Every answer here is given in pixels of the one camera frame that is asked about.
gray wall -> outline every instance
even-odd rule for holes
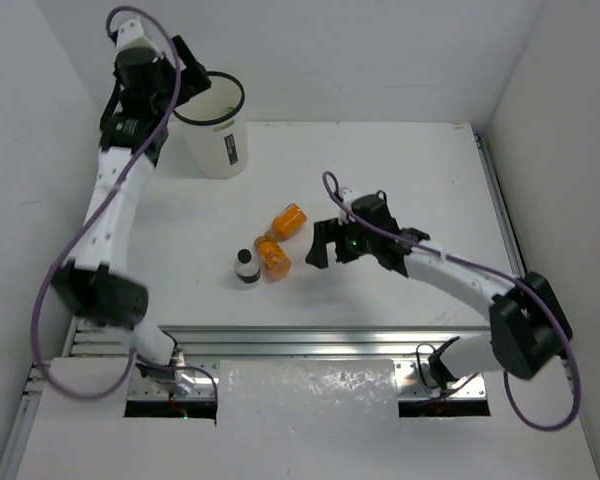
[[[92,189],[97,120],[33,0],[0,0],[0,457],[31,362],[37,287]],[[68,319],[50,294],[47,357],[61,348]]]
[[[549,0],[489,128],[529,266],[575,330],[600,468],[600,0]]]
[[[37,0],[87,90],[111,90],[103,22],[118,0]],[[544,0],[136,0],[210,68],[246,83],[257,120],[492,116]]]

bottle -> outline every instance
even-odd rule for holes
[[[296,234],[307,221],[300,207],[292,203],[280,215],[273,219],[271,229],[265,234],[269,240],[286,240]]]
[[[238,252],[233,269],[244,283],[256,283],[260,279],[260,265],[246,248]]]
[[[291,269],[291,260],[276,242],[266,237],[258,237],[253,242],[265,270],[274,280],[281,280]]]

black bin rim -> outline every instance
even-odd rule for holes
[[[211,72],[207,72],[207,75],[209,75],[210,77],[225,78],[225,79],[231,80],[233,83],[235,83],[236,86],[238,87],[238,89],[240,90],[240,101],[238,102],[238,105],[236,105],[236,107],[233,110],[231,110],[229,113],[227,113],[226,115],[223,115],[222,117],[214,118],[211,120],[194,120],[192,118],[187,118],[174,110],[173,111],[174,117],[176,117],[181,122],[186,123],[188,125],[195,125],[197,127],[210,127],[213,125],[218,125],[220,123],[224,123],[227,120],[231,120],[233,117],[235,117],[238,114],[238,112],[240,110],[242,110],[242,107],[244,107],[245,92],[244,92],[244,86],[242,85],[240,80],[238,80],[233,75],[230,75],[225,72],[211,71]]]

black cable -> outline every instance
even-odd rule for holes
[[[422,373],[422,363],[420,363],[420,347],[425,346],[425,347],[430,347],[431,350],[433,350],[433,352],[436,351],[436,347],[434,347],[433,345],[431,345],[430,343],[420,343],[417,347],[416,347],[416,363],[418,364],[418,375],[420,376],[420,381],[422,382],[422,384],[427,387],[430,390],[433,390],[434,388],[437,388],[437,385],[432,387],[430,385],[427,384],[427,381],[424,379],[424,374]]]

black bottle cap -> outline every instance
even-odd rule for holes
[[[243,264],[247,264],[251,261],[251,252],[246,248],[243,248],[238,252],[238,261]]]

